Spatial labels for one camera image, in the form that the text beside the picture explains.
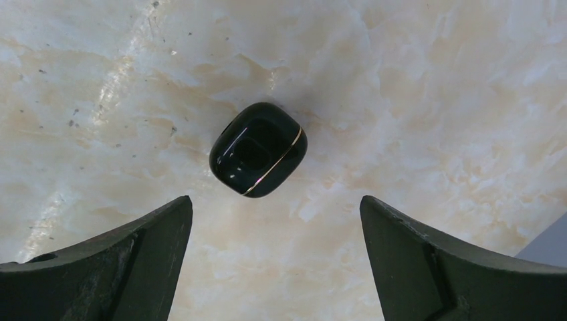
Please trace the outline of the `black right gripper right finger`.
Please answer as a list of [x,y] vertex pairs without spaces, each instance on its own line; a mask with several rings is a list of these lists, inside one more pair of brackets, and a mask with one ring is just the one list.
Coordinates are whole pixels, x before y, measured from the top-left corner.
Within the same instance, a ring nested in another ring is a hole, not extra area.
[[360,218],[386,320],[565,320],[566,269],[467,243],[376,197]]

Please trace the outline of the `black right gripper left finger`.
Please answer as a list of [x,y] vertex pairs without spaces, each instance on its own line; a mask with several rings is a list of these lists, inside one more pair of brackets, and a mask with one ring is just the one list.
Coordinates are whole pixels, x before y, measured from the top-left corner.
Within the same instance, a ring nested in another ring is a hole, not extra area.
[[25,263],[1,265],[2,320],[166,320],[189,242],[188,196]]

